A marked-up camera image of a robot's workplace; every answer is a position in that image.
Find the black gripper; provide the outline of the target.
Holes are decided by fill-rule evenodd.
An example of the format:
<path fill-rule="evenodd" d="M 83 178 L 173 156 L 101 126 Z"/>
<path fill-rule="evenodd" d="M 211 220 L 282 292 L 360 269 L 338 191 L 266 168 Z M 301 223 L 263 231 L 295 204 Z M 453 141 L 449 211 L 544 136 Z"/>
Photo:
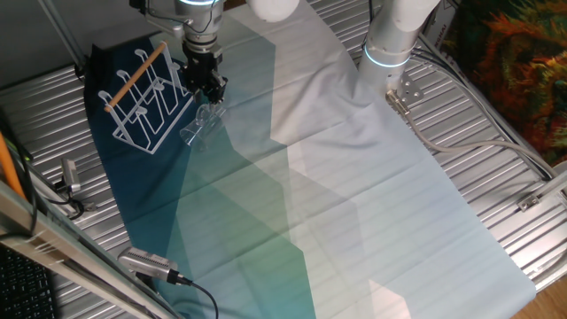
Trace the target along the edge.
<path fill-rule="evenodd" d="M 192 92 L 193 102 L 201 105 L 203 92 L 210 103 L 219 104 L 224 100 L 228 79 L 218 73 L 222 62 L 222 48 L 217 42 L 183 42 L 183 53 L 187 62 L 183 69 L 187 89 Z"/>

